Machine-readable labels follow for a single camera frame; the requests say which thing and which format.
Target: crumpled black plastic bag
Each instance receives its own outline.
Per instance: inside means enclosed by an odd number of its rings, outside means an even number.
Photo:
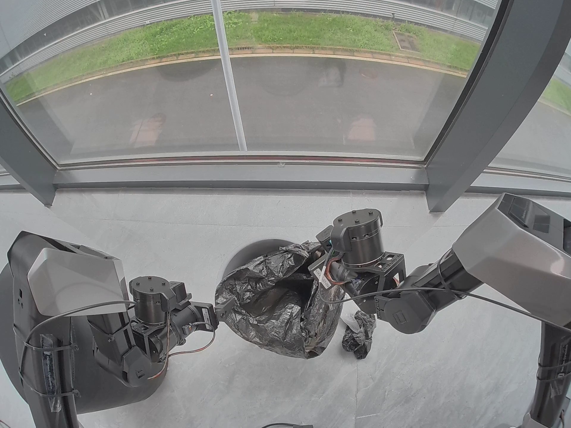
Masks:
[[[225,276],[216,303],[234,298],[225,323],[248,342],[288,357],[317,357],[330,343],[341,304],[324,303],[319,283],[307,269],[319,243],[291,244],[258,257]],[[326,300],[340,300],[339,287],[320,288]]]
[[[362,360],[371,350],[373,331],[377,326],[377,319],[374,315],[367,314],[362,310],[358,310],[354,317],[359,324],[359,331],[354,332],[347,326],[341,346],[347,352],[353,352],[357,360]]]

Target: concrete utility cover in grass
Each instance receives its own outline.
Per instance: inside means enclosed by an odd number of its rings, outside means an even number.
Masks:
[[[420,52],[418,50],[416,37],[414,35],[395,32],[394,30],[393,33],[395,34],[396,43],[398,44],[401,51],[415,51],[417,53]]]

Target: tiled floor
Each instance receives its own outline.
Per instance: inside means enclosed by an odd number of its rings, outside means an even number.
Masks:
[[[212,302],[220,267],[244,243],[312,239],[337,214],[376,207],[385,248],[404,252],[412,270],[435,261],[493,199],[464,196],[446,213],[429,214],[422,193],[58,191],[45,208],[27,193],[4,192],[0,265],[25,229],[111,253],[123,260],[128,280],[181,280],[194,299]],[[539,201],[571,217],[570,201]],[[477,293],[505,301],[487,287]],[[149,399],[80,420],[86,428],[517,425],[533,394],[539,330],[533,320],[467,299],[416,335],[379,323],[371,353],[358,362],[341,348],[341,326],[322,356],[305,361],[258,349],[221,325],[207,351],[173,358]],[[188,347],[207,341],[195,333]],[[1,369],[0,402],[0,419],[12,428],[33,426]]]

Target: asphalt road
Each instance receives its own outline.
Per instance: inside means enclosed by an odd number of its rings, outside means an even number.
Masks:
[[[249,150],[422,159],[465,79],[421,68],[298,56],[232,59]],[[20,106],[56,160],[237,151],[219,60],[121,73]],[[496,161],[571,168],[571,119],[538,103]]]

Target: white label sticker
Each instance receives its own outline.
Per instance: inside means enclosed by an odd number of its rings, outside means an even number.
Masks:
[[[331,287],[331,282],[329,282],[325,277],[323,277],[325,273],[325,267],[323,269],[315,268],[313,271],[318,276],[319,283],[322,286],[324,286],[326,289]]]
[[[210,316],[208,315],[208,309],[202,308],[202,315],[204,316],[204,321],[207,323],[206,329],[211,330],[212,326],[210,325]]]

